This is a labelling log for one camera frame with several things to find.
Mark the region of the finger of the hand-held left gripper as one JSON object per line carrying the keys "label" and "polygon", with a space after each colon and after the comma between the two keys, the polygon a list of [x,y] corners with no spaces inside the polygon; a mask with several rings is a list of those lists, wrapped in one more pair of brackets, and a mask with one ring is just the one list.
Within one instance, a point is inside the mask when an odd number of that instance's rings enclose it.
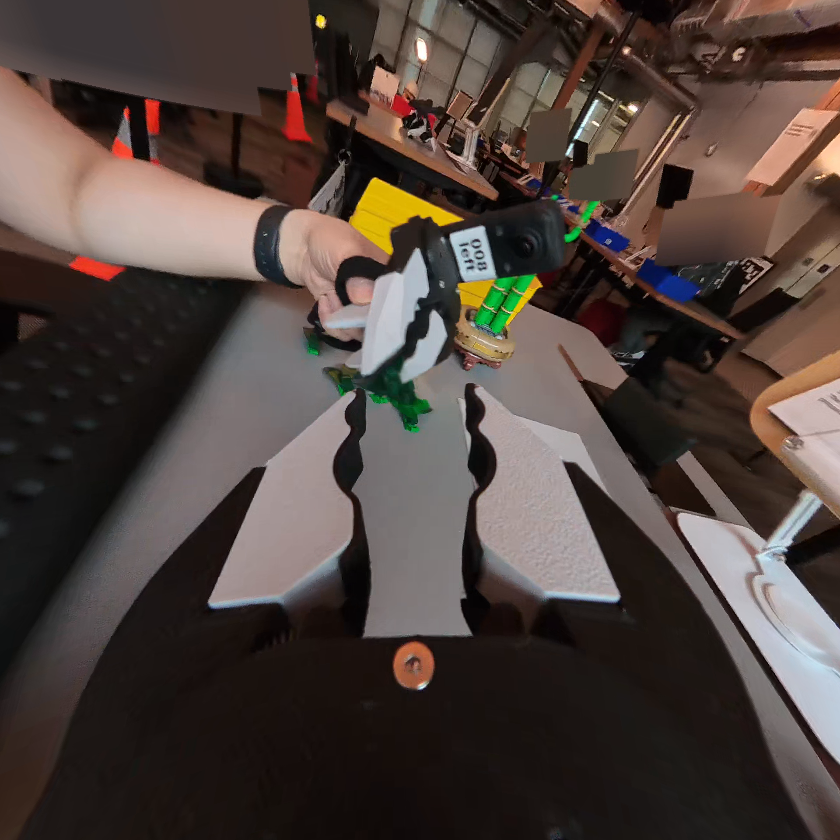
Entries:
{"label": "finger of the hand-held left gripper", "polygon": [[429,320],[425,335],[414,344],[414,350],[398,365],[398,381],[404,385],[433,369],[441,358],[450,353],[452,336],[450,324],[437,310],[428,313]]}
{"label": "finger of the hand-held left gripper", "polygon": [[426,262],[420,249],[413,250],[403,268],[389,270],[377,278],[364,323],[360,356],[363,377],[376,374],[402,350],[408,328],[429,291]]}

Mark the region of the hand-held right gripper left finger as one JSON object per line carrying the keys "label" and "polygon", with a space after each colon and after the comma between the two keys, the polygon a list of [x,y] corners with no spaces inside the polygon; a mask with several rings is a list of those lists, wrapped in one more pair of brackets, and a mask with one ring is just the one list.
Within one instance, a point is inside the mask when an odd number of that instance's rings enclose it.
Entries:
{"label": "hand-held right gripper left finger", "polygon": [[278,606],[293,626],[337,613],[363,635],[371,560],[354,488],[365,431],[366,396],[348,392],[266,462],[210,609]]}

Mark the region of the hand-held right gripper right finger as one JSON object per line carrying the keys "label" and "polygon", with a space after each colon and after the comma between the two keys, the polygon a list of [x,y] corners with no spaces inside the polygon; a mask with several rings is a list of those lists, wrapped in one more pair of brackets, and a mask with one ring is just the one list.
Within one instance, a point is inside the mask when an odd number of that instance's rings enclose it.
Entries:
{"label": "hand-held right gripper right finger", "polygon": [[480,434],[484,416],[478,399],[468,396],[479,385],[467,385],[461,415],[468,446],[468,468],[474,481],[462,549],[465,596],[462,611],[473,634],[490,612],[509,615],[515,629],[530,631],[549,605],[608,607],[620,605],[594,526],[574,487],[569,467],[575,464],[549,453],[531,460],[499,459]]}

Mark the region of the green lego leaf assembly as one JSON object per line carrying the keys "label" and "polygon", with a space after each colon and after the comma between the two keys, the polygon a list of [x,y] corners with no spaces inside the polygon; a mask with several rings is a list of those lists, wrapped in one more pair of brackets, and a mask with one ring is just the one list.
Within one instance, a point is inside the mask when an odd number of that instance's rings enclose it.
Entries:
{"label": "green lego leaf assembly", "polygon": [[416,434],[421,416],[432,412],[428,400],[417,394],[414,381],[401,379],[397,364],[388,364],[372,374],[358,373],[353,376],[353,385],[374,404],[390,405],[409,433]]}

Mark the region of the lego instruction booklet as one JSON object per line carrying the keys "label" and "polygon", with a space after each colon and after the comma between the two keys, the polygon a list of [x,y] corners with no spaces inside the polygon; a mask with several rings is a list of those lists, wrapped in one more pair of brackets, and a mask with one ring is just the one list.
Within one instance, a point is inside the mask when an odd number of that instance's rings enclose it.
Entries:
{"label": "lego instruction booklet", "polygon": [[468,396],[476,397],[484,416],[480,434],[493,447],[499,459],[523,457],[531,460],[552,457],[580,467],[604,492],[606,485],[580,435],[517,415],[486,388],[478,386]]}

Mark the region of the person's left forearm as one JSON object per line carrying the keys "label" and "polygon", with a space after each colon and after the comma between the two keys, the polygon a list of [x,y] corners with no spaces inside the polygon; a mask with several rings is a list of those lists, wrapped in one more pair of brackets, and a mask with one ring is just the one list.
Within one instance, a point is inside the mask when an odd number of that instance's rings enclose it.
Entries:
{"label": "person's left forearm", "polygon": [[55,249],[190,277],[261,280],[261,205],[109,153],[1,70],[1,217]]}

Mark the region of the green lego bamboo model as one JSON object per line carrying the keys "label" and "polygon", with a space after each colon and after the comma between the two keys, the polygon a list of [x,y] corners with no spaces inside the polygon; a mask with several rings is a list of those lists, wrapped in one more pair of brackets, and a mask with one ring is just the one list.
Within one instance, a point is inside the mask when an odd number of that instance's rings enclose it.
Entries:
{"label": "green lego bamboo model", "polygon": [[540,279],[562,267],[567,245],[581,233],[567,225],[564,213],[575,214],[584,225],[596,205],[589,202],[583,211],[572,211],[567,199],[540,198],[453,226],[449,240],[460,284],[492,281],[478,309],[460,301],[455,346],[465,370],[477,364],[497,369],[512,357],[516,343],[511,323],[516,317],[508,307],[522,298],[532,277]]}

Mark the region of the person's left hand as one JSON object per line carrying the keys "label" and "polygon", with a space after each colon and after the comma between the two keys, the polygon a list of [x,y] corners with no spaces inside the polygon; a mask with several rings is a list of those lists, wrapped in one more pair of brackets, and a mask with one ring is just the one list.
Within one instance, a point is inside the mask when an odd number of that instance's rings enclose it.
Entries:
{"label": "person's left hand", "polygon": [[365,257],[385,265],[389,256],[348,223],[306,209],[291,211],[280,226],[279,259],[286,278],[306,288],[324,319],[343,306],[334,289],[346,259]]}

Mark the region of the blue storage bin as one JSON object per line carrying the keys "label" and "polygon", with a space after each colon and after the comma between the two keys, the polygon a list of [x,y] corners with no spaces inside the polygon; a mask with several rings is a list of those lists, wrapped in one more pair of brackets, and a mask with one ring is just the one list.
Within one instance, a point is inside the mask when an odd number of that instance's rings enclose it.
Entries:
{"label": "blue storage bin", "polygon": [[651,259],[646,259],[636,270],[636,277],[658,294],[678,303],[691,301],[700,294],[696,282],[673,273],[668,267],[656,265]]}
{"label": "blue storage bin", "polygon": [[630,245],[630,239],[627,236],[624,236],[600,219],[590,219],[588,225],[583,228],[582,233],[594,242],[615,253],[624,252]]}

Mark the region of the yellow box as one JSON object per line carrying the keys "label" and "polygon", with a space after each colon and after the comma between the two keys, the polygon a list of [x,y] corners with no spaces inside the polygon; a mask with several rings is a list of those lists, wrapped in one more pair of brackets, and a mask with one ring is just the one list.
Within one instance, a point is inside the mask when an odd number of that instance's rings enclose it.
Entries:
{"label": "yellow box", "polygon": [[[357,203],[350,217],[350,225],[390,255],[393,252],[393,229],[404,225],[414,216],[431,218],[436,224],[442,226],[463,220],[461,215],[451,213],[447,209],[405,192],[379,178],[374,178],[371,179]],[[491,280],[459,284],[461,303],[478,309],[491,286]],[[521,299],[515,306],[508,307],[513,317],[516,317],[540,288],[542,288],[540,279],[532,277]]]}

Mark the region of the red bag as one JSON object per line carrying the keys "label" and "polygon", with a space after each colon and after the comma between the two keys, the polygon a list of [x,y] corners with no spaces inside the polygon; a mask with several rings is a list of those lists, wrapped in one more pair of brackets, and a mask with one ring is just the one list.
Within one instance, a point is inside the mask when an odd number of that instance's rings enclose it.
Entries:
{"label": "red bag", "polygon": [[576,315],[576,321],[608,349],[620,340],[626,318],[625,306],[605,298],[587,304]]}

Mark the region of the wooden desk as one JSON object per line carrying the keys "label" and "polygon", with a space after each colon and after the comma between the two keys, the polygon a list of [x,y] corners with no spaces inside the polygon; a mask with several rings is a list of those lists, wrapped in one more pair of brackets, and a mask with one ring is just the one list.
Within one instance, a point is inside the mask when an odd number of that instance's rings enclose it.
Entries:
{"label": "wooden desk", "polygon": [[328,102],[325,112],[329,119],[347,128],[355,120],[356,133],[396,153],[400,162],[412,161],[487,200],[497,200],[497,189],[477,170],[456,162],[441,146],[433,149],[426,143],[410,139],[402,121],[391,110],[371,104],[368,111],[362,113],[339,99],[333,99]]}

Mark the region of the white hanging tag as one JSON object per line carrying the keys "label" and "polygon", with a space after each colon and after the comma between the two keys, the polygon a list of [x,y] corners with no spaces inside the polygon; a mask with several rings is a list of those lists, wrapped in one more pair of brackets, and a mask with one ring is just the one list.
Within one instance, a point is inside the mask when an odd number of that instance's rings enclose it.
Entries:
{"label": "white hanging tag", "polygon": [[341,217],[349,165],[340,162],[325,183],[316,191],[308,210],[328,217]]}

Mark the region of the black wrist band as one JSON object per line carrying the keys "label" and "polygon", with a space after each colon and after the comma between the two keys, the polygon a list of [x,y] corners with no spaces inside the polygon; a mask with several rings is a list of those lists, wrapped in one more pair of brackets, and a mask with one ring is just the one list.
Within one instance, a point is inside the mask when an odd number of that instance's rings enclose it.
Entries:
{"label": "black wrist band", "polygon": [[262,280],[281,287],[300,289],[302,285],[289,279],[280,260],[280,229],[293,208],[279,203],[263,209],[254,236],[255,268]]}

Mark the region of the black white toy figure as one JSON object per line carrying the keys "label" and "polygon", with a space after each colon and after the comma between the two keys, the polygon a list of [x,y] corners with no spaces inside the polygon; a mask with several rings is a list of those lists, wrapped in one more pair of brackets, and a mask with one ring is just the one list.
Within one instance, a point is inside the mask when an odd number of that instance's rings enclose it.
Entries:
{"label": "black white toy figure", "polygon": [[408,139],[433,145],[434,126],[438,120],[439,108],[431,99],[413,99],[408,102],[408,112],[402,117],[402,127]]}

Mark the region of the black speaker box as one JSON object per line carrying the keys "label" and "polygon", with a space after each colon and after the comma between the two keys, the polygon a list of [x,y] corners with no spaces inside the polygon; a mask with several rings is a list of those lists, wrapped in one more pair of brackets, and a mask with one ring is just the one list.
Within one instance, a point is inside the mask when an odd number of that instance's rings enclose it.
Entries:
{"label": "black speaker box", "polygon": [[675,164],[664,164],[661,168],[656,206],[672,209],[677,202],[687,200],[694,174],[693,169]]}

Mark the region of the long wooden workbench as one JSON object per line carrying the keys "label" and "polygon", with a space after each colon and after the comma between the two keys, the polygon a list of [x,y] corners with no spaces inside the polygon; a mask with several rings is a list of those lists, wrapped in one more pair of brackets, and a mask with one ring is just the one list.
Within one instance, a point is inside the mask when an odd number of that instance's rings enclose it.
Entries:
{"label": "long wooden workbench", "polygon": [[646,298],[656,301],[667,309],[678,313],[681,318],[696,322],[702,325],[704,329],[726,335],[733,341],[744,340],[747,337],[744,332],[734,328],[727,320],[717,317],[697,301],[677,301],[666,296],[644,279],[639,278],[634,268],[621,254],[585,233],[585,226],[575,214],[564,213],[563,217],[570,228],[579,227],[581,229],[580,240],[601,258],[602,262],[599,267],[604,268],[604,263],[609,264],[610,268],[606,270],[608,278],[605,281],[610,282],[614,290],[622,294],[625,299],[630,302],[640,302]]}

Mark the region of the white table base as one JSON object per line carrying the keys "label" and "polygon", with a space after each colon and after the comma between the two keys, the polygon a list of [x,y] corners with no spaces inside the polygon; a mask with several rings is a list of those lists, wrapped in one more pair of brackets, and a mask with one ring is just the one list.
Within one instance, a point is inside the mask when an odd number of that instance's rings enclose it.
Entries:
{"label": "white table base", "polygon": [[839,630],[759,534],[688,511],[677,529],[814,739],[839,763]]}

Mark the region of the black perforated seat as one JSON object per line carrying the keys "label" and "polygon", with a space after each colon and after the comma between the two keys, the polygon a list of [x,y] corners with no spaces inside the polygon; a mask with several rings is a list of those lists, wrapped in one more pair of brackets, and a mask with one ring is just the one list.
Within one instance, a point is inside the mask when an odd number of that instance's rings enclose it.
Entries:
{"label": "black perforated seat", "polygon": [[1,667],[169,421],[247,281],[74,270],[3,307],[47,321],[2,350]]}

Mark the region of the round wooden side table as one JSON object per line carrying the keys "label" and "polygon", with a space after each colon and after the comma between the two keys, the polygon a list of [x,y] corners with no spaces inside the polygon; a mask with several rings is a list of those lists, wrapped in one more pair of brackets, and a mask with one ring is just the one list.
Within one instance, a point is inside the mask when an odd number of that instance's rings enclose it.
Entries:
{"label": "round wooden side table", "polygon": [[830,353],[801,371],[786,376],[765,389],[750,412],[750,424],[759,441],[804,488],[815,494],[831,513],[839,516],[838,468],[827,462],[800,459],[785,445],[790,430],[769,411],[770,406],[788,397],[811,390],[839,378],[839,352]]}

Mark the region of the white paper sheets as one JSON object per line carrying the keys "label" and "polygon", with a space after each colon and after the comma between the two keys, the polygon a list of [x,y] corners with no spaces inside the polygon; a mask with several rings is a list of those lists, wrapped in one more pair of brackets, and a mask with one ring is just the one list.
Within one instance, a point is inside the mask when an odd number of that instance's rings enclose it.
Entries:
{"label": "white paper sheets", "polygon": [[839,380],[772,404],[770,413],[791,435],[785,446],[800,459],[839,463]]}

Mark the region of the orange white striped traffic cone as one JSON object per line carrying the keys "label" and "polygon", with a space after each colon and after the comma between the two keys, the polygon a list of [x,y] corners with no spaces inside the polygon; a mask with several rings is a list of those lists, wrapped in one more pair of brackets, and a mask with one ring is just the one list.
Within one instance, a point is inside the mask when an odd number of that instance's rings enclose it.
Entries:
{"label": "orange white striped traffic cone", "polygon": [[148,98],[143,102],[144,115],[141,116],[140,99],[128,98],[111,153],[124,160],[150,161],[161,166],[158,148],[161,103]]}

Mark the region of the white paper wall sign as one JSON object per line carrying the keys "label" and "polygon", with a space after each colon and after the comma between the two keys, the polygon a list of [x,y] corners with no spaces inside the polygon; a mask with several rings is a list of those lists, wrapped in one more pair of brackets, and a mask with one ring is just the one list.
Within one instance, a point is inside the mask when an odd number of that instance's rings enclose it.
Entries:
{"label": "white paper wall sign", "polygon": [[763,187],[762,195],[783,194],[839,133],[839,111],[804,108],[747,174],[749,184]]}

